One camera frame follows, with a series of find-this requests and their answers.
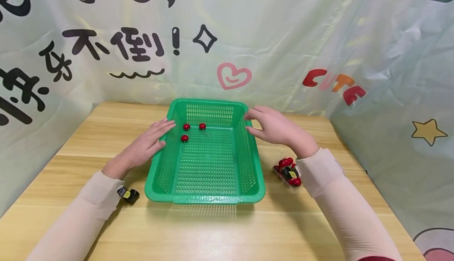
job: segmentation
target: left hand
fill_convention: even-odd
[[[174,121],[168,121],[167,118],[153,123],[128,147],[111,159],[102,169],[102,173],[110,178],[123,180],[129,170],[143,165],[164,148],[166,142],[158,139],[173,127],[175,127]]]

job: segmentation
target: pink heart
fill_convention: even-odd
[[[226,67],[229,67],[230,70],[232,70],[232,76],[238,76],[241,73],[245,73],[246,78],[242,82],[239,82],[240,81],[239,79],[230,79],[230,77],[227,76],[226,77],[227,82],[230,82],[231,84],[233,84],[234,82],[239,82],[236,85],[232,85],[232,86],[228,87],[224,82],[224,78],[222,77],[222,70]],[[250,82],[252,78],[253,78],[253,74],[251,73],[251,70],[249,70],[247,68],[236,69],[236,66],[233,65],[232,63],[222,63],[218,67],[219,84],[221,84],[221,87],[224,90],[243,87],[243,86],[247,85],[247,83]]]

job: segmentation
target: plastic box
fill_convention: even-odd
[[[167,118],[176,126],[164,135],[165,148],[153,158],[145,184],[152,201],[175,204],[256,203],[265,183],[243,103],[176,99]],[[188,123],[191,129],[183,130]],[[207,128],[199,130],[199,124]],[[181,142],[182,135],[188,142]]]

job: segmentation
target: pink sleeve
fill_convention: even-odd
[[[402,260],[374,210],[343,174],[328,149],[320,148],[313,156],[299,159],[296,165],[302,185],[328,220],[346,260],[370,256]]]
[[[96,172],[28,256],[28,261],[83,261],[116,210],[123,181]]]

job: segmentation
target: basket rim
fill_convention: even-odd
[[[243,107],[244,112],[248,110],[248,106],[242,102],[234,102],[227,100],[214,100],[214,99],[175,99],[171,102],[167,118],[173,114],[177,103],[179,102],[192,102],[192,103],[226,103],[226,104],[238,104]],[[247,126],[252,126],[251,121],[246,121]],[[254,169],[257,173],[258,191],[254,195],[193,195],[193,194],[160,194],[153,190],[152,184],[157,171],[159,159],[161,157],[161,151],[159,151],[152,159],[149,174],[145,182],[145,195],[151,201],[154,202],[171,202],[174,204],[240,204],[240,203],[257,203],[265,196],[265,181],[263,178],[262,166],[260,163],[260,157],[258,155],[257,142],[253,135],[248,134],[251,142],[251,153],[254,161]],[[167,134],[162,136],[159,141],[163,141],[167,138]]]

